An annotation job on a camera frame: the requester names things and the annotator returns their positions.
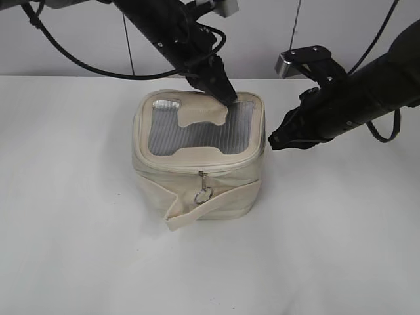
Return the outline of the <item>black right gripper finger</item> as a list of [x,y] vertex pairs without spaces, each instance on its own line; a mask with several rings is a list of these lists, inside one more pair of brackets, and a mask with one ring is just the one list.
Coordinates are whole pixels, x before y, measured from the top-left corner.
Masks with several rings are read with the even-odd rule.
[[300,110],[290,110],[281,125],[272,132],[268,141],[273,150],[297,148],[307,150],[316,145],[327,143],[328,139],[320,136]]

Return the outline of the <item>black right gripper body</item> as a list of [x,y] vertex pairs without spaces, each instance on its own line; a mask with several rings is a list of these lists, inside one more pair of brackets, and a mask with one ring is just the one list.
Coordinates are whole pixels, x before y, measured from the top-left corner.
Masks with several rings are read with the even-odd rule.
[[329,142],[380,116],[380,90],[381,76],[360,70],[332,86],[305,91],[294,110],[300,110]]

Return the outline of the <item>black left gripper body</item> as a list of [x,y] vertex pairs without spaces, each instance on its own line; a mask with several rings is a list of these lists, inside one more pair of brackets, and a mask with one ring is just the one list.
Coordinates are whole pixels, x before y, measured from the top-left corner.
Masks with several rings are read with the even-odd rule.
[[154,78],[179,74],[186,76],[193,68],[218,52],[226,43],[226,34],[214,27],[189,20],[156,20],[154,47],[174,67]]

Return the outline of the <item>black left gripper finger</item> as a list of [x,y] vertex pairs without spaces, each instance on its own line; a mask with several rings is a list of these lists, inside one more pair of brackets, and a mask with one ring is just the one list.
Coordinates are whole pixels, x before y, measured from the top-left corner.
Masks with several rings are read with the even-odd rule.
[[219,56],[212,56],[199,63],[186,79],[193,88],[212,96],[225,106],[230,106],[237,100],[236,91],[227,78]]

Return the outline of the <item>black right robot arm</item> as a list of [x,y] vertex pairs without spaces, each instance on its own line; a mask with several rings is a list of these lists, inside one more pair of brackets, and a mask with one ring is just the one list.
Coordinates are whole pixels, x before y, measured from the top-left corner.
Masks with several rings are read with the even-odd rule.
[[299,96],[269,136],[273,150],[309,149],[401,107],[419,105],[419,23],[406,28],[389,50],[348,74],[323,46],[281,53],[280,68],[296,69],[318,86]]

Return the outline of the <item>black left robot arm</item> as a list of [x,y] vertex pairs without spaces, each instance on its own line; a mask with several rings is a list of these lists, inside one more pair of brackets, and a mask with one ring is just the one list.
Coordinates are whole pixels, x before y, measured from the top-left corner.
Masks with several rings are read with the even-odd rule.
[[48,41],[68,60],[96,74],[133,81],[149,81],[181,75],[189,84],[212,96],[225,106],[237,99],[230,83],[222,58],[218,52],[226,43],[226,35],[211,26],[199,23],[199,19],[210,12],[229,17],[238,12],[237,1],[114,1],[121,11],[142,35],[174,67],[168,72],[154,75],[125,75],[94,68],[64,49],[49,33],[39,16],[44,7],[61,9],[76,5],[76,1],[39,1],[33,9],[30,1],[2,1],[1,9],[20,6],[30,24],[39,29]]

